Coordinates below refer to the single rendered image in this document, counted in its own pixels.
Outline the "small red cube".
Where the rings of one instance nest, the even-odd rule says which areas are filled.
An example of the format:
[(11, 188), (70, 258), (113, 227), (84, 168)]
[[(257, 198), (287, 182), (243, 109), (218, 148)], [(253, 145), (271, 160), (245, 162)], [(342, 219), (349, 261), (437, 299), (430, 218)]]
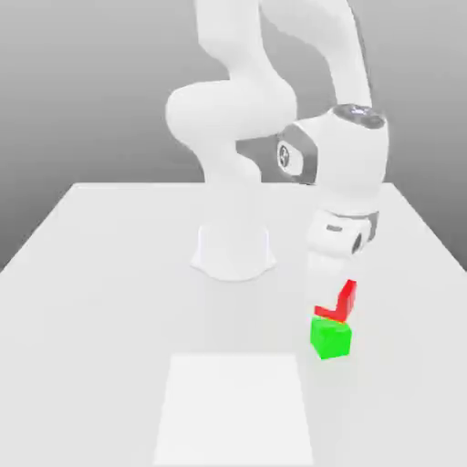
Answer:
[(339, 323), (345, 323), (353, 309), (357, 292), (357, 282), (348, 279), (337, 296), (336, 308), (331, 310), (315, 306), (314, 313), (318, 317), (328, 318)]

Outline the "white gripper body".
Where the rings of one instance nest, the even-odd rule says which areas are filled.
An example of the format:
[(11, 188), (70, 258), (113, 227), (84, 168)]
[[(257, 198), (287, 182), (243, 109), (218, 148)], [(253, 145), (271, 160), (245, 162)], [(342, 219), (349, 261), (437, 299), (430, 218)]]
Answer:
[(347, 281), (344, 262), (317, 252), (309, 252), (306, 262), (306, 278), (314, 288), (340, 288)]

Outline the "small green cube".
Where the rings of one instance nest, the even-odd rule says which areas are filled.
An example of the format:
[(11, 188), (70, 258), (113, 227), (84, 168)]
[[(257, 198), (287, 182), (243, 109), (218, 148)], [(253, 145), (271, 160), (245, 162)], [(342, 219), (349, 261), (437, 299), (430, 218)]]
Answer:
[(350, 353), (352, 330), (347, 323), (313, 317), (310, 343), (321, 359), (339, 358)]

